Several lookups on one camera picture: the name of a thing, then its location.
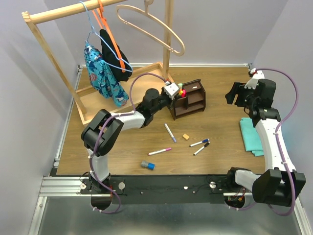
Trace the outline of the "lavender cap white marker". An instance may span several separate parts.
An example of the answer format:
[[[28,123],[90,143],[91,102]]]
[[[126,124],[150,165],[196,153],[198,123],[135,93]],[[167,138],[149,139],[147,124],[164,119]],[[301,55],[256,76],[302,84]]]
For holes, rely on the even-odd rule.
[[[167,132],[169,133],[171,139],[173,140],[174,143],[177,142],[175,136],[173,135],[172,131],[170,130],[169,126],[167,125],[167,123],[164,124],[164,127],[166,128]]]

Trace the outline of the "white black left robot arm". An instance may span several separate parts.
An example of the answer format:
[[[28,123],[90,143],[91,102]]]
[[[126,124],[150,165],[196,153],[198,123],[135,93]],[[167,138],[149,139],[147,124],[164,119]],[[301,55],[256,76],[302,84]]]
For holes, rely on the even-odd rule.
[[[151,123],[154,114],[164,107],[170,107],[180,92],[172,83],[162,88],[161,92],[150,88],[135,110],[126,113],[110,113],[100,110],[81,134],[84,147],[89,154],[91,187],[97,193],[104,193],[109,187],[107,178],[108,153],[113,148],[119,134],[128,129],[140,129]]]

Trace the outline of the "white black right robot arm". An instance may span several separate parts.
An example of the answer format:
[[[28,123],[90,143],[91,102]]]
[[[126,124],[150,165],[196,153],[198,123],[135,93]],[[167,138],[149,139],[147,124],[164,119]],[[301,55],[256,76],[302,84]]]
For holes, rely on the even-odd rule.
[[[292,164],[281,133],[280,115],[272,107],[276,83],[259,79],[253,87],[235,82],[225,95],[228,104],[249,110],[249,117],[258,133],[264,151],[266,169],[261,175],[232,167],[225,179],[225,187],[235,192],[241,187],[252,193],[257,203],[291,207],[306,183],[303,173]]]

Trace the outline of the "pink cap white marker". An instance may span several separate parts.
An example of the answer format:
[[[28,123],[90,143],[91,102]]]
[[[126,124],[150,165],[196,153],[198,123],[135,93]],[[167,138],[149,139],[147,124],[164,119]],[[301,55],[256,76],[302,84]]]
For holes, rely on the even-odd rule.
[[[160,153],[167,152],[167,151],[170,151],[170,150],[172,150],[171,147],[169,147],[169,148],[164,148],[164,149],[161,149],[161,150],[157,150],[157,151],[150,152],[150,153],[148,153],[148,156],[160,154]]]

